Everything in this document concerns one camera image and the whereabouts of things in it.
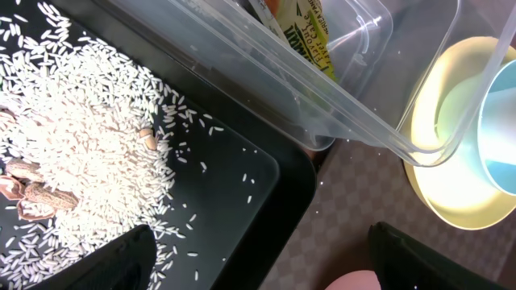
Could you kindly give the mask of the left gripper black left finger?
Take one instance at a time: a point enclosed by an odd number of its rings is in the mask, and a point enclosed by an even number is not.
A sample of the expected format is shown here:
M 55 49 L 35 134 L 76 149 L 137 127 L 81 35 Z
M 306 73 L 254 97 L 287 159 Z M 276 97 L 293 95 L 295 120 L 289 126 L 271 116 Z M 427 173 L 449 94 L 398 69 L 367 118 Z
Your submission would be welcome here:
M 139 225 L 32 288 L 146 290 L 155 263 L 154 233 L 149 226 Z

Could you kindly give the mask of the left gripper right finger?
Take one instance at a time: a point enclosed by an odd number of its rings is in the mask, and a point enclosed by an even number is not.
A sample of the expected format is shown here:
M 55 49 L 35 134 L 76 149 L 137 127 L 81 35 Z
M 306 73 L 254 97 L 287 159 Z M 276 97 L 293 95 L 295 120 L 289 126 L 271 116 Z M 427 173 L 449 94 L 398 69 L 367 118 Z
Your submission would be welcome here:
M 369 227 L 372 268 L 389 290 L 505 290 L 386 222 Z

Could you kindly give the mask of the yellow plate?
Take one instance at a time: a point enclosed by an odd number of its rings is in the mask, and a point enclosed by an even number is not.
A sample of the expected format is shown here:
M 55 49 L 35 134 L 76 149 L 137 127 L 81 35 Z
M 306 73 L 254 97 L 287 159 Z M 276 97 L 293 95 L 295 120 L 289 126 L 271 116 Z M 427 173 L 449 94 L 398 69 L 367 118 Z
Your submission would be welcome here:
M 515 196 L 496 188 L 485 174 L 478 150 L 479 114 L 466 110 L 497 43 L 492 36 L 474 36 L 449 47 L 423 82 L 411 118 L 410 137 L 422 145 L 444 144 L 463 117 L 472 119 L 459 146 L 442 164 L 405 166 L 425 206 L 462 230 L 488 228 L 515 209 Z

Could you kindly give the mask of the rice pile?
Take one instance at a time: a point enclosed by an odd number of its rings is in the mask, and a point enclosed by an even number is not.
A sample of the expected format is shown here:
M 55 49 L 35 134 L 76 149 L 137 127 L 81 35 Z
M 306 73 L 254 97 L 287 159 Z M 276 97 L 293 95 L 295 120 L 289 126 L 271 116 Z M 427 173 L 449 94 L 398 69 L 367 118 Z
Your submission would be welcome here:
M 33 289 L 137 226 L 120 288 L 211 289 L 254 211 L 243 140 L 55 6 L 1 4 L 1 286 Z

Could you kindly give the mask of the light blue bowl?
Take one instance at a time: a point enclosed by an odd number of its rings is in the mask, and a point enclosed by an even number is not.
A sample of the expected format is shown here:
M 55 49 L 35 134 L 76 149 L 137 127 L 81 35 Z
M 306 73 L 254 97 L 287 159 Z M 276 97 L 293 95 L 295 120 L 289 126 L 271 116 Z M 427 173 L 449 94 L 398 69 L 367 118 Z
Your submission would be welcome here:
M 456 153 L 435 169 L 434 177 L 450 189 L 465 182 L 480 188 L 515 194 L 515 62 L 500 67 L 473 115 Z

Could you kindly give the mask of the green orange snack wrapper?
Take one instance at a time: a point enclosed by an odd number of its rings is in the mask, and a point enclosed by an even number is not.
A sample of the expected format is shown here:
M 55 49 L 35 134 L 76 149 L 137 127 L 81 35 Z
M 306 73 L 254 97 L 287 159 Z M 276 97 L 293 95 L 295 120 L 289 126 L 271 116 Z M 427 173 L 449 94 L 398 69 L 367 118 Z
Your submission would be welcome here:
M 250 0 L 259 20 L 283 42 L 333 81 L 327 50 L 329 31 L 319 0 Z

